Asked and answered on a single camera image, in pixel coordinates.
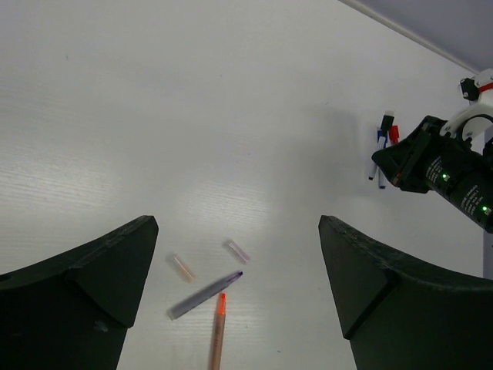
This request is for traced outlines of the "blue marker pen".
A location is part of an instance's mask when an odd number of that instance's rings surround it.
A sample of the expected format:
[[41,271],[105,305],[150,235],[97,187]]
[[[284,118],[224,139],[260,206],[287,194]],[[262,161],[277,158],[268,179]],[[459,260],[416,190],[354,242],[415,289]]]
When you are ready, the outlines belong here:
[[[377,152],[384,150],[387,147],[387,132],[384,129],[379,129],[377,133]],[[377,185],[380,190],[384,190],[387,187],[386,177],[381,167],[381,158],[378,157],[374,163],[375,174],[377,175]]]

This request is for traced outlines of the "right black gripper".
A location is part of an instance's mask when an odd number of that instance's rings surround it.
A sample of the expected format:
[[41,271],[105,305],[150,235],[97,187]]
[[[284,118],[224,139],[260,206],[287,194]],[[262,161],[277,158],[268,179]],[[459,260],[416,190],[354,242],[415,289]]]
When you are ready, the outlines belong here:
[[371,159],[381,158],[389,182],[400,190],[427,193],[433,190],[486,232],[492,231],[492,141],[481,153],[471,140],[442,136],[447,121],[426,116],[398,144]]

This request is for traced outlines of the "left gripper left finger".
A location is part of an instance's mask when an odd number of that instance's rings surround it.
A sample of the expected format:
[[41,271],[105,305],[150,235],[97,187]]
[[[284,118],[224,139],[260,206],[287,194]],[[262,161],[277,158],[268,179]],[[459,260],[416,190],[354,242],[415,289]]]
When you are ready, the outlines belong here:
[[135,324],[159,227],[141,216],[1,276],[3,369],[115,369]]

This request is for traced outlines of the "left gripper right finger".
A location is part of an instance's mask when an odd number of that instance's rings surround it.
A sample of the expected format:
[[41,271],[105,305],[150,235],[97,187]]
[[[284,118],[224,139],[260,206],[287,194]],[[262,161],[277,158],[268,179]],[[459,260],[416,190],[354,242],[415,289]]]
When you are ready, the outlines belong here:
[[319,222],[342,335],[359,369],[490,369],[492,282]]

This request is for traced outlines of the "black pen cap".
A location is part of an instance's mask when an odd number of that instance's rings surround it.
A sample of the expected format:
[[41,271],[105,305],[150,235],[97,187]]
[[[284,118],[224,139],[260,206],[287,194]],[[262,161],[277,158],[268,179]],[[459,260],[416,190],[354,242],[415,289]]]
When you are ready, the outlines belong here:
[[388,134],[389,130],[393,126],[393,123],[394,123],[394,115],[391,113],[385,113],[383,115],[383,118],[381,121],[381,127],[380,127],[381,134],[383,136],[386,136]]

